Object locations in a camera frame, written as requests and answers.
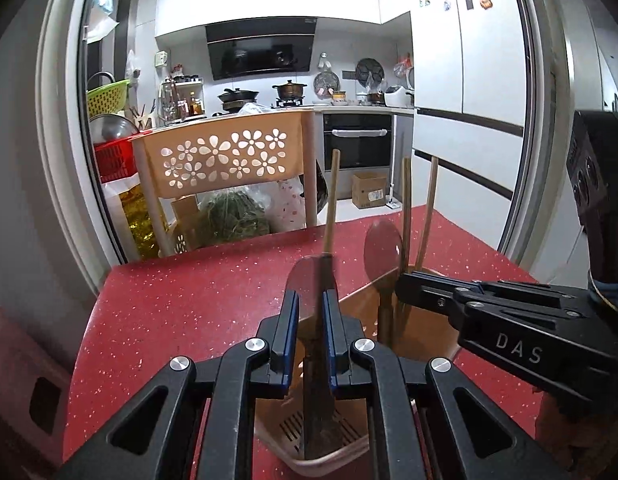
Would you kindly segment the black range hood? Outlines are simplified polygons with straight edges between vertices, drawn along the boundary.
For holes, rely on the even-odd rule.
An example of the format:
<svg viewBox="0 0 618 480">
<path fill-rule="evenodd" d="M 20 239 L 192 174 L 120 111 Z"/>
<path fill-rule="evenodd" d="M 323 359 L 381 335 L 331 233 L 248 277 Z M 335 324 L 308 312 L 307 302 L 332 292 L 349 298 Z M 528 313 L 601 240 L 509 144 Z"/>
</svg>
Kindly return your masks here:
<svg viewBox="0 0 618 480">
<path fill-rule="evenodd" d="M 318 19 L 243 18 L 205 26 L 213 79 L 308 73 Z"/>
</svg>

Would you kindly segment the red plastic basket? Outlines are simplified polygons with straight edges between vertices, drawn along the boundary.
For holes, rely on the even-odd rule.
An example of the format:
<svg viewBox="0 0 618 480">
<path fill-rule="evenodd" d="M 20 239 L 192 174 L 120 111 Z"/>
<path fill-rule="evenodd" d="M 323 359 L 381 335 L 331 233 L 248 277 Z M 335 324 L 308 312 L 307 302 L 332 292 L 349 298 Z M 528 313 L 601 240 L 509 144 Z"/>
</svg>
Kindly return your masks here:
<svg viewBox="0 0 618 480">
<path fill-rule="evenodd" d="M 149 133 L 151 130 L 141 131 L 126 138 L 94 145 L 96 167 L 102 183 L 130 178 L 138 172 L 134 159 L 134 140 Z"/>
</svg>

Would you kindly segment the light bamboo chopstick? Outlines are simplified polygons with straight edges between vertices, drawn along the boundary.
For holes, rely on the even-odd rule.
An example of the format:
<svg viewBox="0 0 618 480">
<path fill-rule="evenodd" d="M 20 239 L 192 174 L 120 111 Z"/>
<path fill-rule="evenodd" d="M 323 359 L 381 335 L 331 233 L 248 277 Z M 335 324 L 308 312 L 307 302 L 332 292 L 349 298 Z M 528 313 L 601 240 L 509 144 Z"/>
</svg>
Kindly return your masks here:
<svg viewBox="0 0 618 480">
<path fill-rule="evenodd" d="M 431 221 L 433 221 L 433 213 L 437 191 L 438 168 L 439 159 L 436 156 L 431 157 L 431 168 L 429 168 L 429 180 L 424 224 L 420 238 L 419 248 L 417 248 L 415 258 L 416 271 L 422 271 L 424 267 L 424 259 L 428 246 L 429 234 L 431 234 Z"/>
</svg>

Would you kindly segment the white refrigerator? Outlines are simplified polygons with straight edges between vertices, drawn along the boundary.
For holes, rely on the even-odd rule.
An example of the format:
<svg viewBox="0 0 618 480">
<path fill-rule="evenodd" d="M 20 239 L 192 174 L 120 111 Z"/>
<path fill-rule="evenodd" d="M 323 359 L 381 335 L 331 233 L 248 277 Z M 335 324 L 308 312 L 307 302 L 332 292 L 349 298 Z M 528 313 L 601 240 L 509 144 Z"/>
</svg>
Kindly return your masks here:
<svg viewBox="0 0 618 480">
<path fill-rule="evenodd" d="M 519 0 L 414 0 L 413 162 L 438 162 L 436 209 L 492 248 L 503 240 L 527 118 Z"/>
</svg>

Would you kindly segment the bag of green vegetables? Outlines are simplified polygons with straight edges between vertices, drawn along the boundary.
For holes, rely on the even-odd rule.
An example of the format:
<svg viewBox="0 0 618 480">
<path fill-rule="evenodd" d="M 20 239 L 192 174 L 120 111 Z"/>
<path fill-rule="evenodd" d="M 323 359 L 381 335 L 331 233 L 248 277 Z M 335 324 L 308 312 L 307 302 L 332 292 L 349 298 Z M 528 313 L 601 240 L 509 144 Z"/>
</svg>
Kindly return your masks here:
<svg viewBox="0 0 618 480">
<path fill-rule="evenodd" d="M 201 203 L 202 242 L 213 246 L 268 235 L 270 223 L 263 208 L 244 188 L 206 194 Z"/>
</svg>

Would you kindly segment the cardboard box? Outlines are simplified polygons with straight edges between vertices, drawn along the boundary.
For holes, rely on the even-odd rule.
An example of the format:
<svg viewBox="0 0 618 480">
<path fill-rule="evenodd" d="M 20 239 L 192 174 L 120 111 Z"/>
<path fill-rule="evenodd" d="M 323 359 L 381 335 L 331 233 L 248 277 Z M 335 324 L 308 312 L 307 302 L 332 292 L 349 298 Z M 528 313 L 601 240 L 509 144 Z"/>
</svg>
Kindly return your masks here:
<svg viewBox="0 0 618 480">
<path fill-rule="evenodd" d="M 357 172 L 351 178 L 352 203 L 359 209 L 386 204 L 387 176 L 382 172 Z"/>
</svg>

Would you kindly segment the green plastic basket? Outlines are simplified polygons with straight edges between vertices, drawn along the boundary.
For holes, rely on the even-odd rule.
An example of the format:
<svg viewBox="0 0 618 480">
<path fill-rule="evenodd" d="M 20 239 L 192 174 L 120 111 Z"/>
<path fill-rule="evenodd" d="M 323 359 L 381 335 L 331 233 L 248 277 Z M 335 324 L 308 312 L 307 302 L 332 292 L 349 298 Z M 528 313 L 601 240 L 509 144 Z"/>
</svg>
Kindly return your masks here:
<svg viewBox="0 0 618 480">
<path fill-rule="evenodd" d="M 89 119 L 103 114 L 117 114 L 127 103 L 129 79 L 116 80 L 111 73 L 97 72 L 88 82 L 96 78 L 106 78 L 108 84 L 102 84 L 87 92 L 87 112 Z"/>
</svg>

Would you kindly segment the beige plastic utensil holder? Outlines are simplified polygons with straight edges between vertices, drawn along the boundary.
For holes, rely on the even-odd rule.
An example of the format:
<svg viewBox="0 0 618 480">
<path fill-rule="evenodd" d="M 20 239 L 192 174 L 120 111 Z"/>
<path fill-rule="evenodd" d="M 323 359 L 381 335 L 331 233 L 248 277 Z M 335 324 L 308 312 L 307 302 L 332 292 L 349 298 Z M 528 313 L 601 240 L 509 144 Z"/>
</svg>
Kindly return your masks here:
<svg viewBox="0 0 618 480">
<path fill-rule="evenodd" d="M 441 316 L 416 313 L 395 295 L 396 270 L 373 278 L 354 292 L 341 297 L 339 310 L 345 318 L 356 318 L 363 336 L 389 344 L 398 356 L 427 360 L 444 356 L 451 360 L 460 350 L 458 332 Z M 255 434 L 275 456 L 297 474 L 318 478 L 353 462 L 369 452 L 367 408 L 362 400 L 337 401 L 333 421 L 341 434 L 341 447 L 317 458 L 307 458 L 303 449 L 303 357 L 305 345 L 297 346 L 293 380 L 282 401 L 259 401 Z"/>
</svg>

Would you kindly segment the beige flower-pattern chair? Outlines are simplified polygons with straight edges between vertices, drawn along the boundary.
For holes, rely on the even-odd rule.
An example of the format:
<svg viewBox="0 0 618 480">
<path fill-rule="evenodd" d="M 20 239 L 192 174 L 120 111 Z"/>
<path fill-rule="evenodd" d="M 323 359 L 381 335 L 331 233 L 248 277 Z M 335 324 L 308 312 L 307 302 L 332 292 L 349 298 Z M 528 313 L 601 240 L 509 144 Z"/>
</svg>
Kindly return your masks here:
<svg viewBox="0 0 618 480">
<path fill-rule="evenodd" d="M 162 200 L 303 177 L 305 221 L 317 224 L 317 170 L 309 108 L 229 114 L 131 138 L 142 192 L 162 257 L 175 255 Z"/>
</svg>

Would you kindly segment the black cooking pot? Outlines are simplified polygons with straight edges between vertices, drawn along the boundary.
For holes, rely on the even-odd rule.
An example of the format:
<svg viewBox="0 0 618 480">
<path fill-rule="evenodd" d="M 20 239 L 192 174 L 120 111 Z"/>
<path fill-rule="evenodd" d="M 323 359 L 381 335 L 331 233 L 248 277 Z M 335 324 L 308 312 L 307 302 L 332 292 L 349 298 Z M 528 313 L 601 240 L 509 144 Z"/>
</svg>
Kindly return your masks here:
<svg viewBox="0 0 618 480">
<path fill-rule="evenodd" d="M 303 99 L 303 92 L 307 84 L 288 79 L 285 84 L 274 84 L 272 88 L 277 92 L 277 98 L 281 101 L 298 101 Z"/>
</svg>

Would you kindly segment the dark brown wooden spoon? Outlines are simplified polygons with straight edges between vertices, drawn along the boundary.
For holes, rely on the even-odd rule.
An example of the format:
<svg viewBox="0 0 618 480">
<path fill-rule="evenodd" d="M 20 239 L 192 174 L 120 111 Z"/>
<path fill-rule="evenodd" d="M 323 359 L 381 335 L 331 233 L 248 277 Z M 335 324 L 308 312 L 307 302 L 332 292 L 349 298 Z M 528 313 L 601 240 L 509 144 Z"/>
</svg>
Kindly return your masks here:
<svg viewBox="0 0 618 480">
<path fill-rule="evenodd" d="M 379 293 L 377 340 L 386 347 L 394 344 L 395 310 L 393 296 L 400 271 L 402 237 L 393 222 L 373 221 L 364 240 L 364 269 Z"/>
</svg>

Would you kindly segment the dark wok pan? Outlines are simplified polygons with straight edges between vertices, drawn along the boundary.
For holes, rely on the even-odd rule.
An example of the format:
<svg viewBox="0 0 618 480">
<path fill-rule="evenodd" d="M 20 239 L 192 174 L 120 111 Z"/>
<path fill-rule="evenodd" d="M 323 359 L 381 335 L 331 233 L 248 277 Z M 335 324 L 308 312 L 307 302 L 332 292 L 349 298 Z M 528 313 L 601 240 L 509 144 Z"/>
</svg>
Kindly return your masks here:
<svg viewBox="0 0 618 480">
<path fill-rule="evenodd" d="M 230 114 L 237 113 L 245 104 L 257 101 L 258 91 L 225 89 L 219 94 L 218 99 L 222 103 L 222 109 Z"/>
</svg>

